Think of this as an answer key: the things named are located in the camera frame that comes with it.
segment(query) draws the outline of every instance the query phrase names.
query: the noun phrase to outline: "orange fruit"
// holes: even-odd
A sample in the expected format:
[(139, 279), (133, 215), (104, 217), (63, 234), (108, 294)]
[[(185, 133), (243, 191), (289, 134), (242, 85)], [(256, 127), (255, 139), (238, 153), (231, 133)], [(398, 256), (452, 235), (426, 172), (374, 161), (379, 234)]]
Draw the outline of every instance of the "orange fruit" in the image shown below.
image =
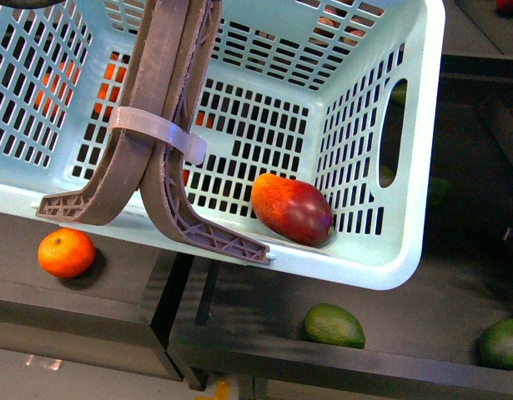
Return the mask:
[(188, 186), (188, 181), (189, 181), (189, 170), (188, 169), (182, 170), (182, 181), (184, 182), (184, 186)]
[[(110, 56), (111, 60), (117, 60), (118, 56), (117, 54), (112, 54)], [(124, 80), (124, 74), (126, 73), (125, 67), (119, 67), (117, 70), (117, 74), (115, 75), (115, 82), (122, 83)], [(106, 69), (104, 70), (104, 79), (111, 81), (113, 79), (113, 75), (115, 74), (115, 64), (109, 62), (106, 66)], [(108, 85), (107, 83), (101, 83), (100, 89), (98, 90), (97, 98), (104, 100), (106, 98), (109, 99), (111, 103), (117, 102), (118, 95), (121, 89), (117, 86)], [(100, 114), (102, 112), (102, 104), (100, 102), (96, 102), (94, 106), (94, 111), (97, 114)], [(106, 107), (106, 110), (104, 111), (104, 118), (109, 118), (112, 114), (113, 107)]]
[[(59, 69), (61, 72), (63, 72), (63, 69), (65, 69), (65, 62), (61, 62), (59, 64)], [(73, 70), (74, 70), (74, 62), (71, 61), (67, 66), (67, 71), (65, 71), (65, 76), (67, 78), (71, 78), (71, 74), (73, 73)], [(51, 76), (51, 73), (45, 73), (45, 76), (43, 77), (43, 85), (45, 87), (48, 86), (48, 81), (50, 80), (50, 76)], [(56, 94), (56, 91), (58, 90), (59, 79), (60, 79), (59, 75), (56, 75), (54, 77), (53, 85), (50, 88), (50, 93)], [(76, 84), (77, 80), (78, 80), (78, 70), (74, 73), (74, 76), (72, 79), (73, 84)], [(63, 95), (65, 94), (66, 89), (67, 89), (67, 84), (64, 82), (59, 89), (59, 93), (58, 93), (59, 100), (63, 100)], [(71, 93), (72, 93), (72, 91), (69, 91), (67, 94), (67, 97), (65, 98), (64, 103), (66, 106), (68, 106), (69, 103), (71, 102)], [(43, 101), (44, 97), (45, 97), (45, 92), (43, 90), (39, 91), (38, 95), (36, 96), (35, 102), (34, 102), (36, 109), (39, 109), (39, 106), (41, 105), (41, 102)], [(45, 107), (43, 107), (43, 115), (46, 116), (48, 114), (48, 109), (50, 108), (51, 104), (52, 104), (52, 99), (49, 97), (47, 99), (47, 101), (45, 102)], [(53, 115), (56, 113), (57, 110), (58, 110), (58, 106), (56, 106), (53, 109)]]
[[(195, 121), (195, 123), (197, 125), (199, 125), (200, 127), (203, 126), (203, 124), (204, 124), (204, 111), (199, 111), (199, 113), (197, 114), (197, 120)], [(206, 120), (206, 127), (210, 128), (210, 129), (214, 127), (214, 117), (212, 117), (211, 115), (208, 116), (208, 119)]]
[(42, 269), (58, 278), (74, 278), (91, 266), (95, 246), (84, 232), (70, 227), (47, 235), (39, 244), (38, 261)]

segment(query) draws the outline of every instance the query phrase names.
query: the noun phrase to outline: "plastic basket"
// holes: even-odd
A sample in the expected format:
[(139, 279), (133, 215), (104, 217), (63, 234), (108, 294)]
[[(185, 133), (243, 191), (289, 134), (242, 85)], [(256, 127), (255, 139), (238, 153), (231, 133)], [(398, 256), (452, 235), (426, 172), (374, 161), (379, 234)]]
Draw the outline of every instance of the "plastic basket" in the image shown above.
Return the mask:
[[(43, 195), (93, 175), (142, 11), (136, 0), (0, 7), (0, 212), (36, 218)], [(195, 211), (269, 245), (260, 267), (373, 289), (405, 282), (420, 260), (444, 20), (441, 0), (224, 0), (191, 129), (208, 144), (204, 163), (187, 165)], [(385, 187), (386, 111), (403, 79)], [(102, 88), (112, 92), (99, 98)], [(296, 245), (255, 218), (263, 172), (326, 196), (327, 243)], [(108, 225), (80, 228), (236, 262), (161, 235), (139, 192)]]

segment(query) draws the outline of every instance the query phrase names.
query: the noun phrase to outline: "red mango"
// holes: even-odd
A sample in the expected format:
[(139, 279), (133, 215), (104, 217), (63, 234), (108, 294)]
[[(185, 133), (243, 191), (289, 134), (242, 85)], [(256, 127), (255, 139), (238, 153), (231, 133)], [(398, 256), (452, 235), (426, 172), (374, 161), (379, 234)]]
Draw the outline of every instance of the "red mango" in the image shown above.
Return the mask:
[(264, 173), (254, 181), (250, 202), (263, 225), (289, 240), (318, 246), (329, 237), (332, 209), (309, 183)]
[(513, 15), (513, 0), (497, 0), (497, 11), (506, 15)]

